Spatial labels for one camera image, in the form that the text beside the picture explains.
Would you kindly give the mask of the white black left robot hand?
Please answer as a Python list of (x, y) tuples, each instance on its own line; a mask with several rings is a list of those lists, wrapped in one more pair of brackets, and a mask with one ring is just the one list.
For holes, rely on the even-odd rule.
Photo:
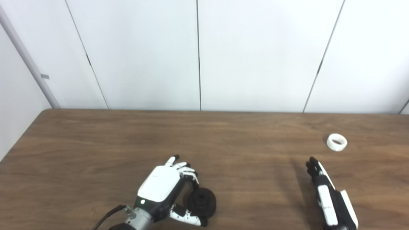
[(207, 226), (206, 218), (176, 203), (187, 182), (192, 183), (193, 189), (200, 186), (197, 172), (189, 163), (177, 163), (178, 159), (179, 156), (174, 155), (164, 165), (156, 166), (138, 189), (134, 203), (136, 216), (127, 220), (134, 229), (147, 230), (168, 217), (186, 224)]

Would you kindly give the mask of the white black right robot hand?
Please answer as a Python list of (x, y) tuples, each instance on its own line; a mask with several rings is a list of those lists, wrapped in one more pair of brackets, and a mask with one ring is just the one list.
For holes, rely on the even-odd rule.
[(316, 188), (317, 202), (324, 219), (324, 230), (357, 230), (359, 222), (346, 190), (333, 185), (323, 165), (313, 156), (306, 162)]

